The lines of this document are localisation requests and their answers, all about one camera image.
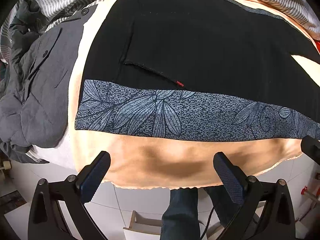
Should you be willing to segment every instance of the black button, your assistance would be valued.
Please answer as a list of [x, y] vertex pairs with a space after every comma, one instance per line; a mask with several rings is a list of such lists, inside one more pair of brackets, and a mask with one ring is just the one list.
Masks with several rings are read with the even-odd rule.
[[84, 9], [82, 9], [81, 14], [82, 15], [86, 15], [88, 12], [89, 12], [89, 9], [88, 8], [84, 8]]

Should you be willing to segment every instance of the person's leg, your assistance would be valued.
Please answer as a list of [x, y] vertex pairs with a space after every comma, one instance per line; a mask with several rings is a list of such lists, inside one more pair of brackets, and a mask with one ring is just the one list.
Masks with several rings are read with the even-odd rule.
[[240, 205], [232, 202], [223, 185], [205, 187], [204, 190], [211, 198], [212, 205], [214, 206], [214, 210], [220, 220], [220, 224], [223, 227], [226, 227], [238, 211]]
[[160, 240], [197, 240], [199, 238], [198, 189], [172, 189], [169, 207], [162, 216]]

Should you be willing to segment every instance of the floor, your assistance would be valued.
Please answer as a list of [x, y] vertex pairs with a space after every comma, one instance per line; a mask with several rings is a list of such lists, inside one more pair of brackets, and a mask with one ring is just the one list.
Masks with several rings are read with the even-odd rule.
[[[287, 181], [292, 198], [295, 217], [299, 217], [304, 209], [308, 208], [308, 200], [300, 192], [304, 186], [315, 188], [319, 182], [314, 177], [320, 172], [320, 166], [306, 155], [295, 160], [280, 163], [271, 171], [258, 176], [260, 181], [276, 182], [279, 178]], [[49, 182], [64, 180], [68, 175], [76, 174], [72, 169], [63, 168], [55, 164], [21, 164], [12, 162], [12, 180], [18, 191], [27, 202], [32, 201], [36, 184], [40, 178]], [[110, 240], [125, 240], [123, 227], [129, 225], [131, 212], [140, 213], [145, 218], [161, 219], [162, 214], [169, 205], [169, 189], [155, 188], [151, 190], [129, 190], [114, 187], [110, 182], [99, 186], [92, 201], [85, 204], [88, 212], [99, 226], [101, 231]], [[61, 202], [63, 213], [73, 236], [81, 239], [73, 224], [68, 210]], [[18, 215], [19, 209], [24, 215]], [[207, 222], [212, 203], [203, 189], [199, 190], [199, 220]], [[14, 224], [14, 229], [19, 231], [21, 240], [27, 240], [28, 211], [30, 203], [17, 208], [6, 215], [8, 221]], [[218, 221], [214, 213], [211, 224]]]

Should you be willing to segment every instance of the blue textured gripper pad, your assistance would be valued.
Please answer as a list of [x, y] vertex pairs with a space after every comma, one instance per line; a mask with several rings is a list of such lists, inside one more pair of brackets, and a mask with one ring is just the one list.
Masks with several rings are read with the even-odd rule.
[[216, 153], [213, 157], [213, 167], [221, 179], [226, 191], [234, 203], [242, 204], [244, 201], [244, 189], [240, 182], [234, 176], [223, 156]]
[[80, 201], [90, 202], [111, 164], [110, 154], [105, 152], [80, 186]]

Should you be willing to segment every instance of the peach fabric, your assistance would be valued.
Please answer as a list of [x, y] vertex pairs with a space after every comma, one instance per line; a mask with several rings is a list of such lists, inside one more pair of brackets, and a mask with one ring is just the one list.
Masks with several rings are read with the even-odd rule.
[[[258, 175], [281, 161], [302, 154], [299, 139], [266, 139], [246, 142], [195, 142], [164, 138], [136, 137], [98, 131], [75, 130], [75, 117], [84, 64], [103, 20], [116, 0], [100, 2], [92, 17], [84, 24], [69, 83], [68, 125], [75, 166], [80, 171], [104, 150], [111, 155], [111, 166], [104, 180], [123, 188], [204, 187], [221, 184], [212, 159], [223, 151], [231, 162], [247, 175]], [[257, 0], [237, 0], [253, 8], [263, 8], [281, 15], [310, 36], [284, 14]]]

